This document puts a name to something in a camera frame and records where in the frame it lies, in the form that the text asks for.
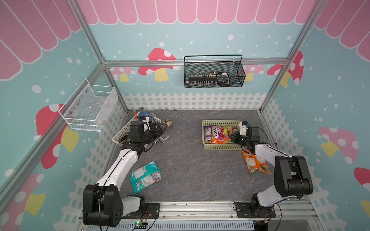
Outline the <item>light green perforated basket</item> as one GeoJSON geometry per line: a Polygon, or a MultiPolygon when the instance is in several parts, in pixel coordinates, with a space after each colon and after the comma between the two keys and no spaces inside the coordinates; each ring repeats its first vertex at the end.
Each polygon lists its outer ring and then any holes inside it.
{"type": "Polygon", "coordinates": [[[237,150],[241,151],[241,146],[229,141],[226,144],[213,144],[209,141],[204,140],[204,129],[205,126],[231,126],[237,128],[240,131],[242,121],[240,120],[203,120],[202,125],[202,143],[205,150],[237,150]]]}

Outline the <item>small purple berries candy bag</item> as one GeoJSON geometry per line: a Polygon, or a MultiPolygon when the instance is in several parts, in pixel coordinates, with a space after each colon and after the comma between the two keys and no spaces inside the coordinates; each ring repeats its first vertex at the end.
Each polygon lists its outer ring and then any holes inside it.
{"type": "Polygon", "coordinates": [[[203,127],[204,141],[210,141],[212,139],[212,126],[203,127]]]}

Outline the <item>teal candy bag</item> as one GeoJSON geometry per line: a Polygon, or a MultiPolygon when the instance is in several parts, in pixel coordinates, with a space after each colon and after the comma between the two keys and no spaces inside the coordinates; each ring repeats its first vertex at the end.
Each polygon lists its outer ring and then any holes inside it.
{"type": "Polygon", "coordinates": [[[161,171],[155,161],[132,171],[130,177],[134,193],[139,193],[145,188],[162,180],[161,171]]]}

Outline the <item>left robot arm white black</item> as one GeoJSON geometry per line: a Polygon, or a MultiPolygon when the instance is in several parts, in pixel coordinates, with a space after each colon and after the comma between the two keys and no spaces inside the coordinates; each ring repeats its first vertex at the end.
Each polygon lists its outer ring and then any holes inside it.
{"type": "Polygon", "coordinates": [[[145,216],[146,202],[140,195],[121,198],[120,189],[129,170],[142,153],[149,151],[149,144],[163,138],[167,124],[155,120],[136,120],[128,134],[122,136],[121,150],[115,162],[95,184],[83,191],[82,221],[85,225],[116,227],[122,218],[145,216]]]}

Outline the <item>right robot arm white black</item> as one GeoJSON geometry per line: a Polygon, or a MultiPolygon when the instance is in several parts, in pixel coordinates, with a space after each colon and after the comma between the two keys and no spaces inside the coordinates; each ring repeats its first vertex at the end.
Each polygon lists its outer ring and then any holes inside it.
{"type": "Polygon", "coordinates": [[[314,186],[306,159],[288,154],[260,141],[257,127],[246,127],[246,134],[234,133],[231,141],[250,151],[252,157],[260,157],[274,166],[274,183],[266,190],[255,193],[250,202],[235,203],[239,217],[274,218],[274,206],[289,198],[302,198],[313,193],[314,186]]]}

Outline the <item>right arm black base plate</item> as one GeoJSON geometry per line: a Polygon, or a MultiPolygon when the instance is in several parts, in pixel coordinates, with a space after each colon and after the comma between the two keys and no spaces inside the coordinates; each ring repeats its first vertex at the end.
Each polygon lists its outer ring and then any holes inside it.
{"type": "Polygon", "coordinates": [[[261,207],[247,202],[234,202],[232,207],[237,213],[238,218],[271,219],[276,217],[275,209],[273,207],[261,207]]]}

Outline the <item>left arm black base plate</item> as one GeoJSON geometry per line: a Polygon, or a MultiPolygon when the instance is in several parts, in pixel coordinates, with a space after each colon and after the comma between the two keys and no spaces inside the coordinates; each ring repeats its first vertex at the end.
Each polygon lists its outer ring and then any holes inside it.
{"type": "Polygon", "coordinates": [[[122,219],[155,219],[159,218],[160,203],[146,203],[144,208],[140,208],[137,212],[132,212],[122,219]]]}

